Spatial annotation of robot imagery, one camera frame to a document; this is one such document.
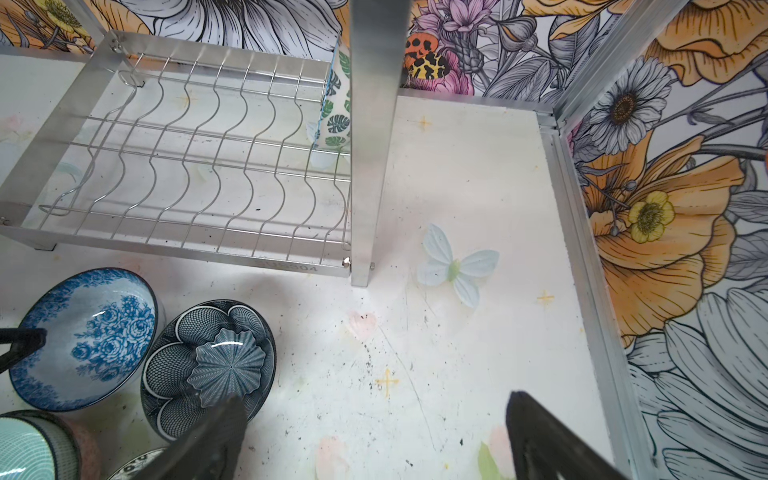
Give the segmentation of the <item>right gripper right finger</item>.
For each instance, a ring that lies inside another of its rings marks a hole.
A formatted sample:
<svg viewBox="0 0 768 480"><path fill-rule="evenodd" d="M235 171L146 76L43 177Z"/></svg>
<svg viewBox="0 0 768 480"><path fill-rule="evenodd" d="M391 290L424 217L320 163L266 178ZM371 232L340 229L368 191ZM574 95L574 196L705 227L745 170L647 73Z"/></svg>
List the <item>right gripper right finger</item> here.
<svg viewBox="0 0 768 480"><path fill-rule="evenodd" d="M624 478L525 391L510 394L506 428L518 479Z"/></svg>

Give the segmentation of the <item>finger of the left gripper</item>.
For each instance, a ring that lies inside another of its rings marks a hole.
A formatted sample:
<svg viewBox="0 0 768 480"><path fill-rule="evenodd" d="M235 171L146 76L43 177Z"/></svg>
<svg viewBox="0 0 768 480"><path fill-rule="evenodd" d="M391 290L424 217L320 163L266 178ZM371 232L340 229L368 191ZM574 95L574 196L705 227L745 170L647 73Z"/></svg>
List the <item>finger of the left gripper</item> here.
<svg viewBox="0 0 768 480"><path fill-rule="evenodd" d="M42 328L2 328L0 341L9 350L1 355L0 372L9 370L29 357L46 343L47 331Z"/></svg>

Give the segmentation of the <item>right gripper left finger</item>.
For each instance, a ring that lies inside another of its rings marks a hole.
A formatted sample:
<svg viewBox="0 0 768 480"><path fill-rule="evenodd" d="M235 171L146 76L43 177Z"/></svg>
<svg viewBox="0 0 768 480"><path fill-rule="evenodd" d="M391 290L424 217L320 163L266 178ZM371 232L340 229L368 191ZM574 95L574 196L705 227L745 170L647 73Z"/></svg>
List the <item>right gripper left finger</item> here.
<svg viewBox="0 0 768 480"><path fill-rule="evenodd" d="M233 479L246 426L243 401L221 401L134 479Z"/></svg>

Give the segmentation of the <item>blue floral bowl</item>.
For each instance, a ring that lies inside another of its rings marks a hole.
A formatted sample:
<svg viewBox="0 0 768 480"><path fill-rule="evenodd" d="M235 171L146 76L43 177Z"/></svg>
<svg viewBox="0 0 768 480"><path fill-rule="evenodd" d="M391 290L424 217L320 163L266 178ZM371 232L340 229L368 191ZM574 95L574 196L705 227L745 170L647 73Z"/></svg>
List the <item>blue floral bowl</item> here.
<svg viewBox="0 0 768 480"><path fill-rule="evenodd" d="M45 344L9 369L27 404L49 412L90 407L140 370L165 312L149 283L106 267L69 277L47 291L18 327L45 331Z"/></svg>

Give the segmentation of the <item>dark navy fan pattern bowl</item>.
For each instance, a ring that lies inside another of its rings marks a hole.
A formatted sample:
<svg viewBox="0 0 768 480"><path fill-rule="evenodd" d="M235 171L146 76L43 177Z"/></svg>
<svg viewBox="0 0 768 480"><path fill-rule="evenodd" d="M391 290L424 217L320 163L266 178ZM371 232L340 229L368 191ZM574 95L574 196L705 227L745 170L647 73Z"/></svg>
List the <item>dark navy fan pattern bowl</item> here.
<svg viewBox="0 0 768 480"><path fill-rule="evenodd" d="M140 389L146 419L172 442L219 402L237 397L251 421L276 367L274 335L256 309L231 299L199 303L176 316L148 353Z"/></svg>

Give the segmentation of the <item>green leaf pattern bowl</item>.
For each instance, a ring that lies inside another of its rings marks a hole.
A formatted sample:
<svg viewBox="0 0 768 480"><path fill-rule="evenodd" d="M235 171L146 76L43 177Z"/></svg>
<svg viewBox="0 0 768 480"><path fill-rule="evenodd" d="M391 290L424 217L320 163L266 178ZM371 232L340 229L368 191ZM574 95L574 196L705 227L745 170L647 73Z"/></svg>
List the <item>green leaf pattern bowl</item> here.
<svg viewBox="0 0 768 480"><path fill-rule="evenodd" d="M309 163L315 169L329 169L336 163L339 154L350 152L350 76L350 51L344 43L339 43L334 52L318 117L314 122L307 122L305 127L313 147Z"/></svg>

